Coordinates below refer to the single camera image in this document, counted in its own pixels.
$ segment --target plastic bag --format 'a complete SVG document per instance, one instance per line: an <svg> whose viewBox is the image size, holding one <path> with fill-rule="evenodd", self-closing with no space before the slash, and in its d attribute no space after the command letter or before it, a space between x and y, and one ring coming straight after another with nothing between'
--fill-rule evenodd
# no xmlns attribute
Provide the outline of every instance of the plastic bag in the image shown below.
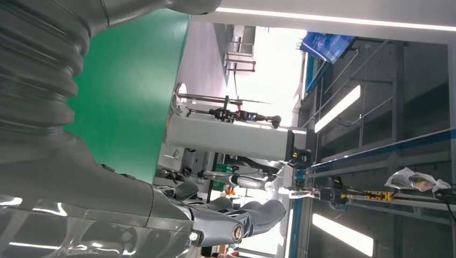
<svg viewBox="0 0 456 258"><path fill-rule="evenodd" d="M385 186L396 189L413 189L413 185L410 183L409 177L414 173L415 172L407 167L401 169L388 178Z"/></svg>
<svg viewBox="0 0 456 258"><path fill-rule="evenodd" d="M448 183L440 179L436 181L434 177L428 174L413 172L407 167L390 176L385 186L396 189L417 189L421 192L431 189L432 192L435 192L439 189L451 188Z"/></svg>

